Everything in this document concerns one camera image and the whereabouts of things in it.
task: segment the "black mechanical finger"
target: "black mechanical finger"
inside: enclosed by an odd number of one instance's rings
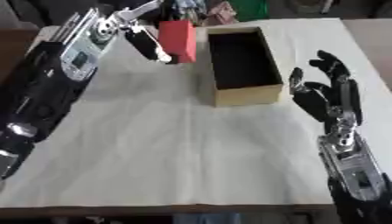
[[[362,125],[363,115],[361,109],[361,97],[358,89],[358,84],[355,80],[350,80],[350,95],[351,95],[351,107],[355,113],[358,125]]]
[[[314,119],[321,123],[326,121],[328,117],[326,100],[316,90],[310,90],[306,93],[295,93],[293,100]]]
[[[324,98],[329,101],[331,97],[331,88],[326,84],[315,82],[315,81],[307,81],[304,83],[307,88],[318,90]]]

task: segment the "white table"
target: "white table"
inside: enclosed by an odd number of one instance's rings
[[[360,85],[360,133],[392,175],[392,96],[338,19],[231,26],[262,27],[285,84],[293,67],[327,82],[307,64],[318,49],[342,59]],[[72,112],[9,179],[0,207],[331,204],[316,145],[322,125],[287,85],[272,105],[206,103],[206,30],[197,30],[194,65],[147,61],[120,38]]]

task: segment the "red cube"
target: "red cube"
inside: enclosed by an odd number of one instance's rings
[[[178,55],[179,63],[196,61],[196,33],[188,20],[159,23],[159,44],[167,53]]]

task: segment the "fingertip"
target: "fingertip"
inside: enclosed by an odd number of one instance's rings
[[[309,65],[311,67],[319,67],[320,62],[321,62],[321,60],[319,60],[319,59],[311,59],[311,60],[309,60]]]

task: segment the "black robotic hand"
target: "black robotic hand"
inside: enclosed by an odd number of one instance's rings
[[[347,67],[336,56],[329,52],[318,51],[319,59],[311,59],[309,64],[324,72],[330,79],[330,85],[306,81],[303,82],[303,71],[296,67],[290,76],[290,89],[294,102],[313,118],[325,124],[325,132],[329,132],[336,120],[331,116],[335,109],[342,105],[342,89],[340,83],[348,80],[350,83],[351,108],[356,115],[358,125],[362,124],[361,98],[358,84],[350,79]]]
[[[320,156],[328,171],[328,186],[343,224],[392,223],[392,189],[366,142],[356,128],[362,124],[357,82],[343,62],[329,52],[318,51],[310,65],[321,70],[330,85],[303,82],[303,71],[290,76],[294,102],[325,125],[318,139]]]

